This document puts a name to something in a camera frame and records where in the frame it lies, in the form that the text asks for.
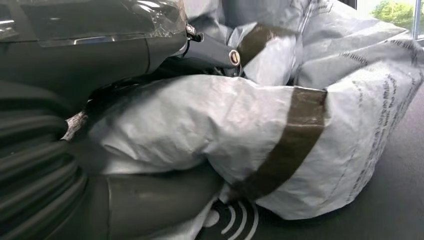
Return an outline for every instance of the gray polyethylene bag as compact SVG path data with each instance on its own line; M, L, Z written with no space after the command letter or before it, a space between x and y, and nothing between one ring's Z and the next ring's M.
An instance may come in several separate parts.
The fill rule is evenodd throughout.
M140 86L107 111L90 136L116 162L139 161L151 167L148 172L208 160L228 183L222 200L247 197L284 219L339 209L370 180L421 86L423 50L404 29L357 18L337 1L313 1L316 9L306 11L308 17L286 12L293 7L273 11L279 3L301 1L245 2L204 5L193 15L212 18L214 25L204 27L217 33L219 25L238 27L227 40L233 46L256 23L296 26L301 59L293 61L292 51L267 52L274 38L246 65L260 63L251 67L257 74L246 74L251 79L192 75ZM239 12L228 16L235 6ZM265 70L269 66L260 59L266 53L271 64L293 66L290 74ZM284 86L287 75L297 86Z

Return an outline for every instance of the crumpled plastic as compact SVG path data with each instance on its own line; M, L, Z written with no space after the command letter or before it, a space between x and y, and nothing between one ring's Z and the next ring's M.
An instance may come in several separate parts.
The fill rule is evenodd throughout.
M298 30L302 57L290 60L299 48L293 41L274 54L281 46L274 38L245 66L249 79L192 75L140 86L94 125L92 139L162 170L208 160L228 183L222 200L246 197L287 220L352 202L423 82L422 48L405 29L357 18L338 1L201 3L193 16L212 18L209 30L239 27L231 46L256 23L268 24ZM298 6L305 14L293 12ZM275 72L266 58L288 59L282 72L293 67ZM288 76L295 86L285 86Z

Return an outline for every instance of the dark surface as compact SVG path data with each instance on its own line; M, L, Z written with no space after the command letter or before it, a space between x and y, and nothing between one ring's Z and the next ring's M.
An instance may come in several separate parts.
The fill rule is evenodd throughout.
M222 184L208 163L159 175L91 176L81 204L48 240L143 239L193 219Z
M43 239L83 196L87 178L61 141L57 95L0 81L0 239Z
M259 208L259 225L253 240L424 240L424 88L393 132L375 174L357 199L329 214L300 221L282 220ZM244 240L253 226L254 212L247 212L244 230L234 240ZM226 240L242 222L234 205L236 221L229 232L227 206L215 204L219 222L204 228L198 240Z

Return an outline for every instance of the brown packing tape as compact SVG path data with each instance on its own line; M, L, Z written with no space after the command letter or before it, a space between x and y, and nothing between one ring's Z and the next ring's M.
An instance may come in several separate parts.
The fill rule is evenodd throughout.
M326 91L294 88L287 125L279 142L256 172L232 186L230 200L258 200L292 177L324 130L326 97Z
M266 26L258 23L237 47L240 53L241 65L246 66L267 45L267 42L277 37L296 35L296 32L276 26Z

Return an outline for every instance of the clear plastic wrap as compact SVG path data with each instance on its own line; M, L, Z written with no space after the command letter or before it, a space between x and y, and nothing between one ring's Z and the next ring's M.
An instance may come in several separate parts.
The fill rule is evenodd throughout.
M43 47L167 38L184 32L183 0L18 0Z

